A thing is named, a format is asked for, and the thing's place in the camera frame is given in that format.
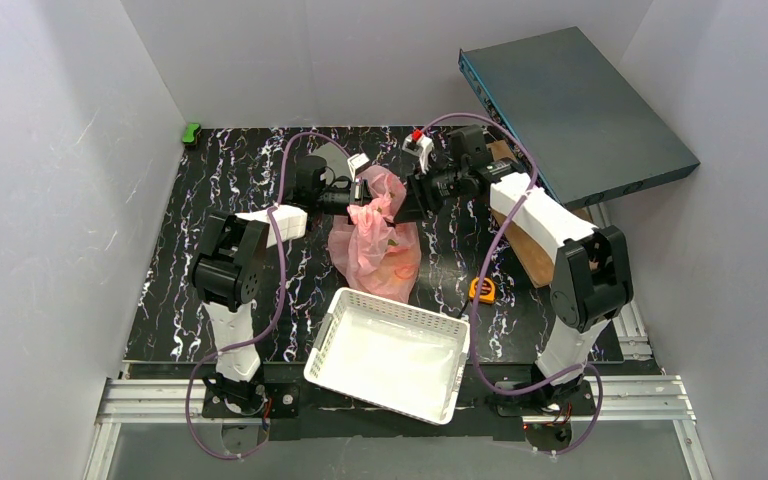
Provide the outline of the pink plastic bag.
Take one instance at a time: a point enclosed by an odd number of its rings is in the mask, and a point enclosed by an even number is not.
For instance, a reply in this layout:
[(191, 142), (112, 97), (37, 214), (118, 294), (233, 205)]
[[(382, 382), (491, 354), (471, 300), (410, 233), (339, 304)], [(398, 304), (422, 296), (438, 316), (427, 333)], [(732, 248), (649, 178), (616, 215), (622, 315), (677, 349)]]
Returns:
[(409, 301), (422, 261), (417, 225), (394, 224), (406, 188), (390, 170), (373, 165), (360, 174), (372, 201), (333, 218), (327, 251), (348, 286), (401, 303)]

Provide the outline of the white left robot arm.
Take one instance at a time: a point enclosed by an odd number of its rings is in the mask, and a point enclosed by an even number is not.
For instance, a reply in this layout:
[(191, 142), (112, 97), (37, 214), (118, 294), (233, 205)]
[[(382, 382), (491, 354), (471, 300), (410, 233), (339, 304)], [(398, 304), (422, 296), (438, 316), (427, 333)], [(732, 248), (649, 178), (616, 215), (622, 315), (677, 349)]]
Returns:
[(293, 170), (290, 190), (274, 211), (214, 211), (207, 217), (190, 273), (191, 285), (211, 322), (219, 352), (216, 383), (245, 390), (261, 365), (254, 346), (252, 301), (259, 290), (267, 250), (279, 240), (305, 236), (324, 215), (348, 214), (372, 201), (358, 175), (371, 165), (364, 154), (347, 159), (349, 174), (326, 180), (327, 161), (311, 155)]

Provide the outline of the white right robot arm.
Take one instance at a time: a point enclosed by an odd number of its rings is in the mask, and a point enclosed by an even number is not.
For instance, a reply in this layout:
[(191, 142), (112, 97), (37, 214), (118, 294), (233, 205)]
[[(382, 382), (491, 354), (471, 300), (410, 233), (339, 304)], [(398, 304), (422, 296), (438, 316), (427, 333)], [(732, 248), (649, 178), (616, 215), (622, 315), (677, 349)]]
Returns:
[(395, 223), (427, 220), (449, 199), (488, 195), (501, 225), (516, 225), (552, 262), (550, 301), (556, 315), (543, 352), (532, 368), (530, 385), (493, 386), (500, 396), (535, 395), (549, 400), (576, 385), (595, 341), (633, 298), (627, 242), (615, 226), (599, 228), (576, 216), (533, 183), (535, 168), (503, 157), (495, 159), (479, 126), (448, 136), (449, 157), (434, 162), (434, 143), (423, 131), (409, 134), (403, 151), (419, 166), (408, 176), (407, 195)]

